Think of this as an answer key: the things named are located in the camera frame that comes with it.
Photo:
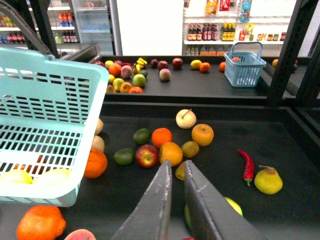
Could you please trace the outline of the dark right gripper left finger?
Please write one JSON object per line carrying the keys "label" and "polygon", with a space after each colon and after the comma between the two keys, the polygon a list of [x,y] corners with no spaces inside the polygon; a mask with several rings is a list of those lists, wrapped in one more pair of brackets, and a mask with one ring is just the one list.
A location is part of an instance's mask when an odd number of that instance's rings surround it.
{"label": "dark right gripper left finger", "polygon": [[172,167],[165,160],[113,240],[166,240],[171,216]]}

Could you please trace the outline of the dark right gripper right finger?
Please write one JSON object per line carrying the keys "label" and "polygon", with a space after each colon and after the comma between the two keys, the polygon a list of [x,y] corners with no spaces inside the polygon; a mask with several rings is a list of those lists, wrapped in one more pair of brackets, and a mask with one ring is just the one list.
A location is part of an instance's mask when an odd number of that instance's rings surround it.
{"label": "dark right gripper right finger", "polygon": [[265,240],[266,237],[227,202],[196,165],[185,162],[185,199],[196,240]]}

